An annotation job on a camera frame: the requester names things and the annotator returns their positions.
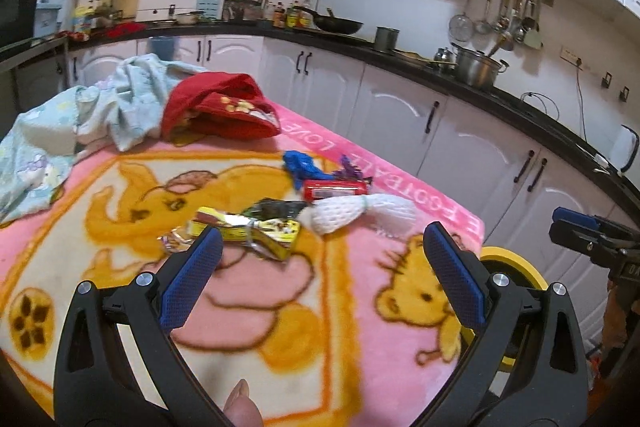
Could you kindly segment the person's right hand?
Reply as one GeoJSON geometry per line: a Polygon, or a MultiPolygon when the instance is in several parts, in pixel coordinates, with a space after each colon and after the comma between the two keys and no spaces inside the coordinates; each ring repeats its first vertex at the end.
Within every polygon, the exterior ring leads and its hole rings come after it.
{"type": "Polygon", "coordinates": [[[626,333],[627,315],[630,312],[639,313],[639,300],[634,300],[626,309],[620,304],[618,286],[608,281],[608,300],[603,315],[602,346],[604,350],[623,348],[628,338],[626,333]]]}

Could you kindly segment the person's left hand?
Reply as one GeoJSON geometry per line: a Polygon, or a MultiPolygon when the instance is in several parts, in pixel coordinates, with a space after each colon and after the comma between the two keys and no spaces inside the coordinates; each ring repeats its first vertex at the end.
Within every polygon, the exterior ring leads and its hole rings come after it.
{"type": "Polygon", "coordinates": [[[250,386],[242,378],[224,403],[224,415],[235,427],[262,427],[264,420],[255,402],[250,399],[250,386]]]}

